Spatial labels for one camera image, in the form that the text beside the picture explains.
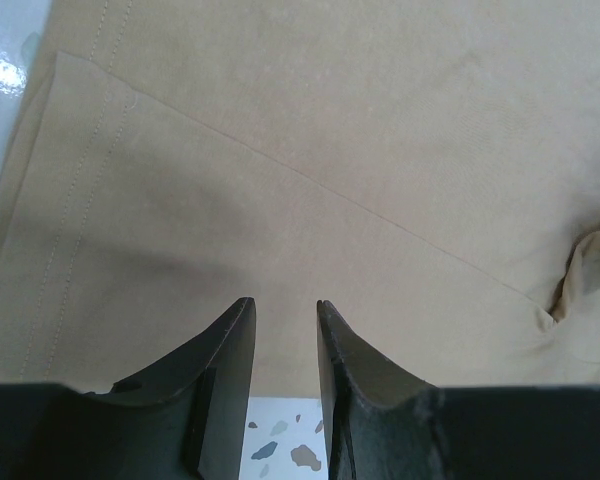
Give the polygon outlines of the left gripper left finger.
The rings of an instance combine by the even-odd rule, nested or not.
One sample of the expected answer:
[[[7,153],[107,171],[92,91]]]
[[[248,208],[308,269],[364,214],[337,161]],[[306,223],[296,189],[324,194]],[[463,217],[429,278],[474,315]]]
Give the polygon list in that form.
[[[244,297],[102,394],[0,384],[0,479],[235,479],[255,350]]]

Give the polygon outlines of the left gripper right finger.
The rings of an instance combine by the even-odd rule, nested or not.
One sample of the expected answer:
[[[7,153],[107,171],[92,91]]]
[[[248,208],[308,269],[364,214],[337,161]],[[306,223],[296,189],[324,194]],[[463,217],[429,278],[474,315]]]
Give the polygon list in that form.
[[[437,387],[317,305],[332,479],[600,479],[600,386]]]

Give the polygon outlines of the beige t shirt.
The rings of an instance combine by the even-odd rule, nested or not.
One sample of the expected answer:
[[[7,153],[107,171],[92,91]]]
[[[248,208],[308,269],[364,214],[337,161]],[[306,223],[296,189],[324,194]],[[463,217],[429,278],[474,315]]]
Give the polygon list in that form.
[[[435,385],[600,383],[600,1],[57,1],[0,178],[0,382],[316,304]]]

